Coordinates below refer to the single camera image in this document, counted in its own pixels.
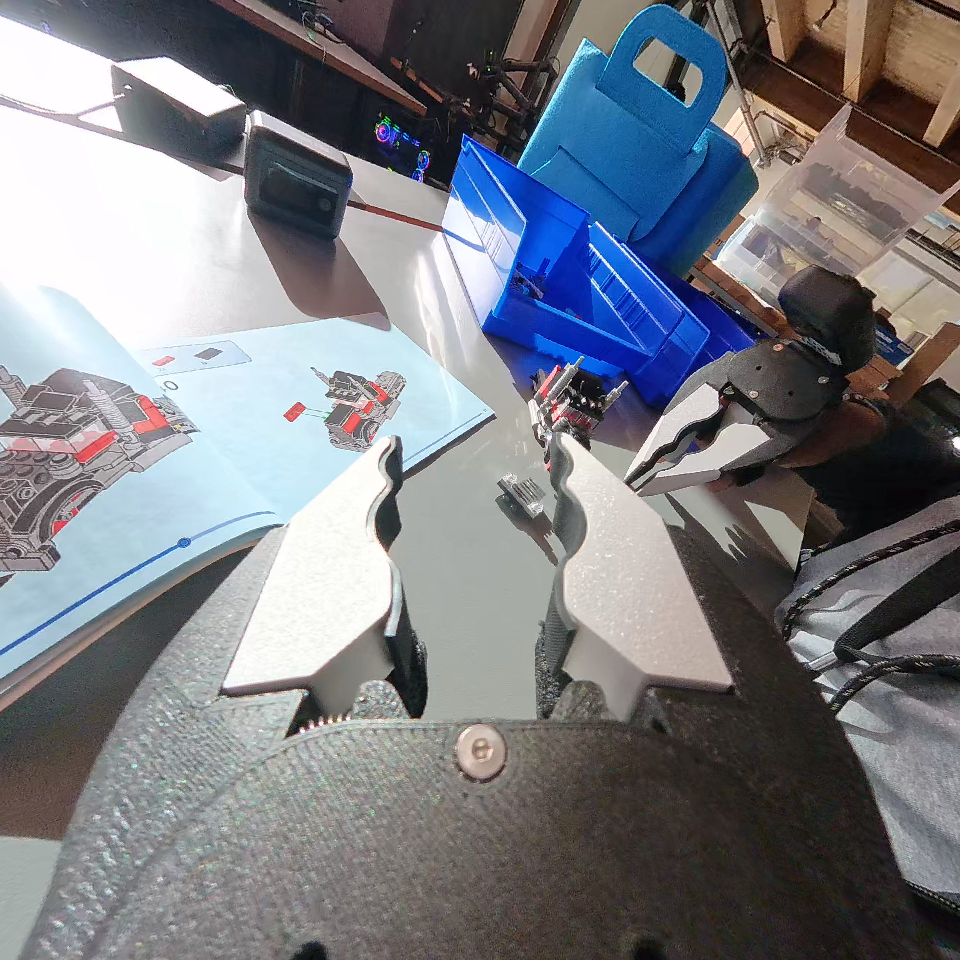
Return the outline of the long wooden table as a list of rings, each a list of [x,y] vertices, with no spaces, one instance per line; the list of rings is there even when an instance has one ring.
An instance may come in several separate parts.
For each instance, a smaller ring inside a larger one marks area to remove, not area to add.
[[[302,23],[261,1],[212,1],[212,5],[239,18],[299,54],[386,98],[407,112],[425,118],[427,107],[346,42],[312,39]]]

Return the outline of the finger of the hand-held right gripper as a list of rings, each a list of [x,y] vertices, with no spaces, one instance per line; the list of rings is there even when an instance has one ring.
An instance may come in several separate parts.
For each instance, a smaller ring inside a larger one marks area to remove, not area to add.
[[[652,428],[625,475],[629,487],[645,486],[658,472],[671,470],[695,446],[730,457],[731,417],[726,413],[731,396],[727,369],[699,369],[681,386]]]
[[[771,423],[723,419],[702,448],[693,441],[693,425],[659,420],[633,460],[633,490],[641,497],[674,493],[709,484],[724,476],[765,467],[795,450],[799,430]]]

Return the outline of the rainbow lit computer case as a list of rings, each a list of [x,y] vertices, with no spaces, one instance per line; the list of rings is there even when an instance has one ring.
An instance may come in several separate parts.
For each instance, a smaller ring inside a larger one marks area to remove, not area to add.
[[[393,115],[382,109],[372,122],[371,161],[419,184],[438,184],[437,120]]]

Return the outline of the black adapter box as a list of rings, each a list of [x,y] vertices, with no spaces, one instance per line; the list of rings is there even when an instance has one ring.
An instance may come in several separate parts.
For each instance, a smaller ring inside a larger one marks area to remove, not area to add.
[[[171,57],[114,62],[111,83],[122,132],[135,143],[212,162],[243,141],[246,103]]]

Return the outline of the dark grey cube device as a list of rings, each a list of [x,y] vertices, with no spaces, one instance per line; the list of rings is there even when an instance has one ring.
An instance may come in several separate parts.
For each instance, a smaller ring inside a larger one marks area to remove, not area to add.
[[[341,150],[261,110],[248,115],[244,195],[250,213],[333,241],[353,187],[354,171]]]

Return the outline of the person's right hand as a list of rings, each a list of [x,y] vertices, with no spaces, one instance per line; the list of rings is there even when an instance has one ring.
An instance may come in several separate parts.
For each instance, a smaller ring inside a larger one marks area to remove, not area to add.
[[[890,411],[880,403],[848,400],[825,414],[816,430],[799,446],[773,462],[786,470],[822,465],[882,438]]]

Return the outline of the blue felt bag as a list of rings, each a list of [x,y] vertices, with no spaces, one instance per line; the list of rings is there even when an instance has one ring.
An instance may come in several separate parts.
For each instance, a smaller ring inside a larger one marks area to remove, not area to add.
[[[690,104],[638,69],[650,42],[701,72]],[[610,54],[581,42],[517,166],[684,279],[760,187],[738,140],[714,124],[727,77],[712,35],[672,6],[648,6]]]

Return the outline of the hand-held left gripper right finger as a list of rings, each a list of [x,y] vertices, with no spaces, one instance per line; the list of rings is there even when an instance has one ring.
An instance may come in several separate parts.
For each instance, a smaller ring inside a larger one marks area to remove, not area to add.
[[[647,690],[731,693],[735,680],[666,523],[567,433],[548,447],[562,547],[535,646],[536,708],[596,685],[620,721]]]

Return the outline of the light blue instruction booklet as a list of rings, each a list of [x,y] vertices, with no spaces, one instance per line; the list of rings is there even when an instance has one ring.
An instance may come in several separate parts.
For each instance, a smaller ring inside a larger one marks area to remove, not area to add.
[[[2,696],[253,544],[384,437],[417,466],[494,410],[392,325],[329,318],[128,352],[2,285]]]

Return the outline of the black red toy brick truck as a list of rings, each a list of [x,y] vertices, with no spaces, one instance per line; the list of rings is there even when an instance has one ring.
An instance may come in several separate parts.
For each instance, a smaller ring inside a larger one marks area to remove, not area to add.
[[[586,370],[586,357],[538,370],[530,376],[533,393],[528,402],[535,440],[547,450],[554,435],[570,435],[586,449],[607,412],[630,386],[624,380],[607,389],[598,374]]]

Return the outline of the person's right forearm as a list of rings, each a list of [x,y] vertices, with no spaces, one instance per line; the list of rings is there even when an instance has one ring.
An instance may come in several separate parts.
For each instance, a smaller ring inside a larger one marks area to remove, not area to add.
[[[887,408],[891,417],[884,435],[829,462],[792,469],[841,524],[835,546],[958,496],[958,456],[921,432],[915,417],[879,400],[847,401]]]

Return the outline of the blue plastic parts bin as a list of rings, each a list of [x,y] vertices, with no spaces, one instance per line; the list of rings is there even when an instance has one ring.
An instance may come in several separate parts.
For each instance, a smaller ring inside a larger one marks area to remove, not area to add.
[[[690,374],[727,353],[741,353],[764,338],[762,331],[711,295],[685,281],[673,285],[674,292],[706,328],[708,338],[690,367]]]
[[[589,226],[584,271],[585,306],[578,314],[640,351],[625,372],[648,406],[665,409],[704,357],[711,336],[683,282],[640,258],[599,222]]]
[[[442,232],[487,336],[591,374],[626,373],[632,343],[592,323],[589,214],[469,136],[462,138]]]

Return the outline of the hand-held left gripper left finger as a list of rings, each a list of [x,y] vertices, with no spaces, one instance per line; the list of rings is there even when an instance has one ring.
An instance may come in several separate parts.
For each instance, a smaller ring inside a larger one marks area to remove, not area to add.
[[[308,691],[324,717],[390,680],[412,718],[428,697],[426,649],[389,550],[402,531],[403,445],[378,439],[280,531],[225,674],[229,696]]]

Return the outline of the grey black grille brick assembly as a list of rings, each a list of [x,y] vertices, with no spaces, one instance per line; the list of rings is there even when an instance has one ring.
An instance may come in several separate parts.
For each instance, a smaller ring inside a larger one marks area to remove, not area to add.
[[[546,491],[532,478],[521,478],[508,473],[497,481],[503,496],[530,521],[545,513]]]

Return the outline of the grey desk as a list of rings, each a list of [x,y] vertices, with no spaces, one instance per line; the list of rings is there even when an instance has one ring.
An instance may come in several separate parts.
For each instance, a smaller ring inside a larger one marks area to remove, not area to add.
[[[72,114],[110,93],[104,58],[2,14],[2,94]],[[99,129],[3,109],[1,146],[2,269],[72,293],[128,349],[385,317],[495,412],[407,475],[391,556],[428,648],[426,718],[532,717],[533,644],[559,547],[547,521],[511,518],[497,481],[542,473],[521,389],[546,361],[482,334],[439,229],[446,195],[352,160],[361,205],[331,246],[251,219],[238,175]],[[810,508],[798,478],[652,504],[764,615],[788,593]],[[240,559],[170,588],[3,710],[2,837],[63,837],[135,685]]]

